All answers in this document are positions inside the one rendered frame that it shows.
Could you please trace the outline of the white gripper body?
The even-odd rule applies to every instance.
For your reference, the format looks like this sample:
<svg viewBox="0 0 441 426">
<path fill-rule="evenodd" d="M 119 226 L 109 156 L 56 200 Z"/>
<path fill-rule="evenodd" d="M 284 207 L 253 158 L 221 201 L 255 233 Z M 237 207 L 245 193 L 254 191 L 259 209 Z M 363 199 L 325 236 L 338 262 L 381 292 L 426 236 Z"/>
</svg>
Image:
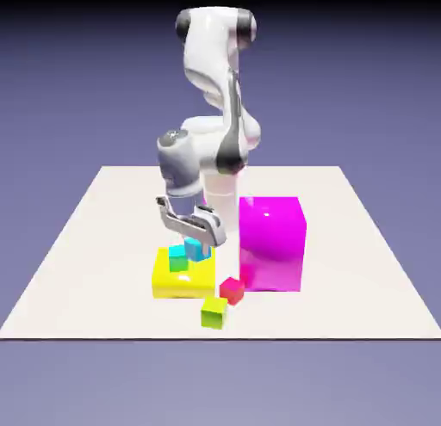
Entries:
<svg viewBox="0 0 441 426">
<path fill-rule="evenodd" d="M 192 214 L 177 215 L 166 196 L 158 196 L 156 202 L 167 229 L 211 247 L 219 247 L 227 241 L 221 218 L 212 207 L 195 205 Z"/>
</svg>

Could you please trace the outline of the small blue cube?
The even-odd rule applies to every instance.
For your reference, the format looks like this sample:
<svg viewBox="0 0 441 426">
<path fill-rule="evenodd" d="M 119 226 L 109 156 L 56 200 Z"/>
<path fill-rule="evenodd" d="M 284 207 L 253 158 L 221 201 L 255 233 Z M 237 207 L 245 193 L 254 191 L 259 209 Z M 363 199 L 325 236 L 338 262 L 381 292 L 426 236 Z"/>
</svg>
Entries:
<svg viewBox="0 0 441 426">
<path fill-rule="evenodd" d="M 194 238 L 184 239 L 184 248 L 186 256 L 192 262 L 201 262 L 205 259 L 202 258 L 202 243 Z"/>
</svg>

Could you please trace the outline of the small cyan cube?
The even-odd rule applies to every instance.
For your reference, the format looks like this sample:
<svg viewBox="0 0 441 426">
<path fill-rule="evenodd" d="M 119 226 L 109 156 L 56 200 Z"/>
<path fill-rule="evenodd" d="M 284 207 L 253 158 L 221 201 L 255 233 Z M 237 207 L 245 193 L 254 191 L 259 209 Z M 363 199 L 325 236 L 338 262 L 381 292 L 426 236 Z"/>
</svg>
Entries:
<svg viewBox="0 0 441 426">
<path fill-rule="evenodd" d="M 187 271 L 189 259 L 183 244 L 168 247 L 169 270 L 171 272 Z"/>
</svg>

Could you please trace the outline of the small red cube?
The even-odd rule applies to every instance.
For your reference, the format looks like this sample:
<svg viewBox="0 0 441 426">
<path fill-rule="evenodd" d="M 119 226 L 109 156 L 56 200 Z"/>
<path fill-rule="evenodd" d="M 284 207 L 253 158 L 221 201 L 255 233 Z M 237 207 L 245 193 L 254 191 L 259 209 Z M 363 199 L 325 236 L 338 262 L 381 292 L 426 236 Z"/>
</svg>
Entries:
<svg viewBox="0 0 441 426">
<path fill-rule="evenodd" d="M 225 298 L 230 306 L 237 305 L 243 299 L 244 292 L 244 282 L 233 277 L 225 279 L 219 287 L 220 297 Z"/>
</svg>

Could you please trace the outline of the small lime green cube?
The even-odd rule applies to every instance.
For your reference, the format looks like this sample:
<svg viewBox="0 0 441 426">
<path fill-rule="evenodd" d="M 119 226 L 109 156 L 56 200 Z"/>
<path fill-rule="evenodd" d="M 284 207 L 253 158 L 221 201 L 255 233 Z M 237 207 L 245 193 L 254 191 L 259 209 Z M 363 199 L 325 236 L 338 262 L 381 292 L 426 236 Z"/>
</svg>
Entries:
<svg viewBox="0 0 441 426">
<path fill-rule="evenodd" d="M 201 326 L 221 330 L 227 315 L 226 298 L 208 296 L 201 308 Z"/>
</svg>

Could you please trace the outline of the large yellow box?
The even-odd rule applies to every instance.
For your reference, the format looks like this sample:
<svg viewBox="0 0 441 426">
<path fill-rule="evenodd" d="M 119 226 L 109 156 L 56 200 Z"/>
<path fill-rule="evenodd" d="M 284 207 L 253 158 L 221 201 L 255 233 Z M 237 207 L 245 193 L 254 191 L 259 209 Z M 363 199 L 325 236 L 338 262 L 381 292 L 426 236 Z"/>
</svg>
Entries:
<svg viewBox="0 0 441 426">
<path fill-rule="evenodd" d="M 169 270 L 168 249 L 158 248 L 152 270 L 152 296 L 155 299 L 203 299 L 215 295 L 215 250 L 200 262 L 189 260 L 188 269 Z"/>
</svg>

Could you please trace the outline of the large magenta box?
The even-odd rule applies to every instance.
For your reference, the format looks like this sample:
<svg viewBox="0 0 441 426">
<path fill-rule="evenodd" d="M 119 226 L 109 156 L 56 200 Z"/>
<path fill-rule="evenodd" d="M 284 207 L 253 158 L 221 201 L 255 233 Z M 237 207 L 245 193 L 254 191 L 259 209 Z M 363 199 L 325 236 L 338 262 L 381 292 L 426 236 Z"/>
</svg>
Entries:
<svg viewBox="0 0 441 426">
<path fill-rule="evenodd" d="M 295 196 L 239 198 L 239 278 L 249 292 L 299 292 L 307 221 Z"/>
</svg>

